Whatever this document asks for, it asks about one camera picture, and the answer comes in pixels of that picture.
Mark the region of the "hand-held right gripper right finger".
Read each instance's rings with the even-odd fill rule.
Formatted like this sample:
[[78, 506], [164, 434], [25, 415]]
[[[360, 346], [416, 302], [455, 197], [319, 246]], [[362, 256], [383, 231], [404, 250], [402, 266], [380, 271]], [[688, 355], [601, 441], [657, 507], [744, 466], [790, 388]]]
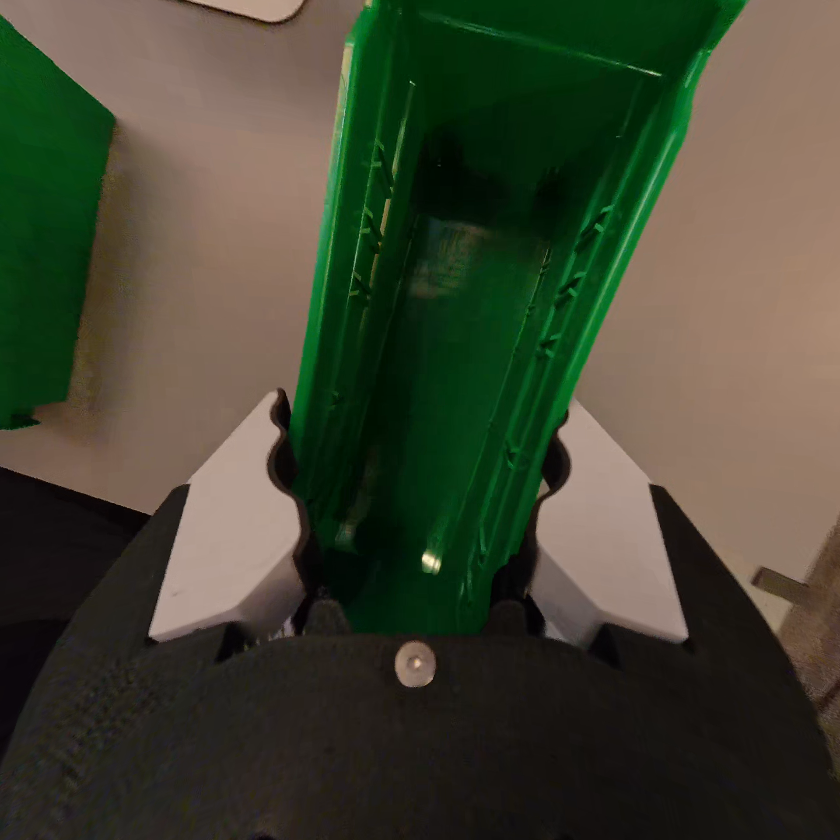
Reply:
[[588, 648], [605, 624], [688, 638], [647, 475], [577, 400], [557, 433], [570, 476], [542, 501], [530, 595], [544, 635]]

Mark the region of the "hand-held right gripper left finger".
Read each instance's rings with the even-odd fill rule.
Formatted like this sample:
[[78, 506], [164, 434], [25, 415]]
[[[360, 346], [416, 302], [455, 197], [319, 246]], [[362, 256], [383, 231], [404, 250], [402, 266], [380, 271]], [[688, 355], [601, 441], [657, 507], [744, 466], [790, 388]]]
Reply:
[[269, 392], [188, 481], [149, 636], [169, 642], [234, 624], [253, 640], [299, 634], [320, 587], [320, 549], [289, 437], [291, 408]]

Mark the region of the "green plastic bin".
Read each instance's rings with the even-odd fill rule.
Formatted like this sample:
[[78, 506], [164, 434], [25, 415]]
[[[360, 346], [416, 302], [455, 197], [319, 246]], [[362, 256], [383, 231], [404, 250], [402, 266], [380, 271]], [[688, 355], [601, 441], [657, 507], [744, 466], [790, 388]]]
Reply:
[[365, 2], [290, 439], [361, 634], [473, 634], [747, 2]]
[[112, 113], [1, 19], [1, 428], [67, 399]]

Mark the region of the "person's dark clothing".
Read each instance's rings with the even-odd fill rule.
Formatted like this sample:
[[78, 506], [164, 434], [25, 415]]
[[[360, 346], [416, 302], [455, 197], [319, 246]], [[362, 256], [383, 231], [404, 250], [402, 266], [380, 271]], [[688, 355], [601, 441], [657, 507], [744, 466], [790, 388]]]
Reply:
[[49, 653], [150, 515], [1, 468], [1, 755]]

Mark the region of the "grey metal bar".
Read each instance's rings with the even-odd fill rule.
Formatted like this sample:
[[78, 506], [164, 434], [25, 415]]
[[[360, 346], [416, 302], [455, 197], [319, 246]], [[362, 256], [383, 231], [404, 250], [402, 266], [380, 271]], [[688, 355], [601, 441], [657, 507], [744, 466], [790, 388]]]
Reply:
[[751, 585], [794, 606], [808, 606], [812, 602], [812, 589], [807, 583], [766, 567], [755, 571]]

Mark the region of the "white stand base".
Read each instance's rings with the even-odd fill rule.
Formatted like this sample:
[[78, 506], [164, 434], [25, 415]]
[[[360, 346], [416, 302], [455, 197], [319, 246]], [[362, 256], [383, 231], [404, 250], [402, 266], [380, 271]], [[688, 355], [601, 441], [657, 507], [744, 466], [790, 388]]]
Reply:
[[209, 11], [255, 21], [283, 25], [298, 16], [307, 1], [182, 1]]

